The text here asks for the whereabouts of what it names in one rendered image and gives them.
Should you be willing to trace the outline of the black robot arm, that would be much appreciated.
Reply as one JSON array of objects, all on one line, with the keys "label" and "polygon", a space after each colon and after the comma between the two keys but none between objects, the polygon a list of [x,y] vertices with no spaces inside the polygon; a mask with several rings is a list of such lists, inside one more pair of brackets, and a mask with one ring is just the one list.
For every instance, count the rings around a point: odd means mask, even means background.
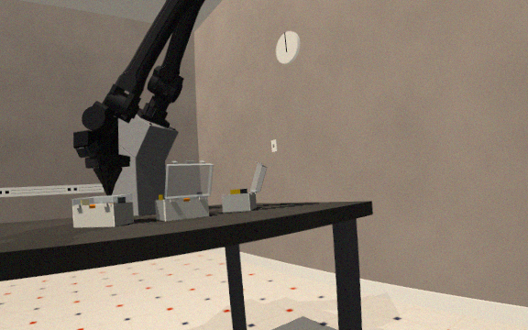
[{"label": "black robot arm", "polygon": [[[131,62],[119,75],[104,101],[94,102],[83,112],[82,123],[92,131],[73,133],[73,147],[79,157],[118,154],[118,118],[129,124],[131,118],[138,114],[143,119],[169,128],[170,123],[165,119],[166,110],[182,91],[184,78],[179,76],[182,57],[204,1],[166,0]],[[164,61],[154,69],[148,81],[148,90],[154,95],[140,109],[138,104],[145,82],[169,38]],[[124,93],[125,90],[129,94]]]}]

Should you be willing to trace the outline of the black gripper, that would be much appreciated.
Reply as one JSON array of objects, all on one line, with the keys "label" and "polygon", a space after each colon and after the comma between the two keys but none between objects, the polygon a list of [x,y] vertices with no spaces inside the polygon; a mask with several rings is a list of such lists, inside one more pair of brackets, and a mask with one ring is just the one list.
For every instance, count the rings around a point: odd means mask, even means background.
[{"label": "black gripper", "polygon": [[93,168],[107,196],[113,193],[116,181],[122,171],[121,167],[129,166],[130,157],[120,155],[119,152],[113,155],[85,158],[85,168]]}]

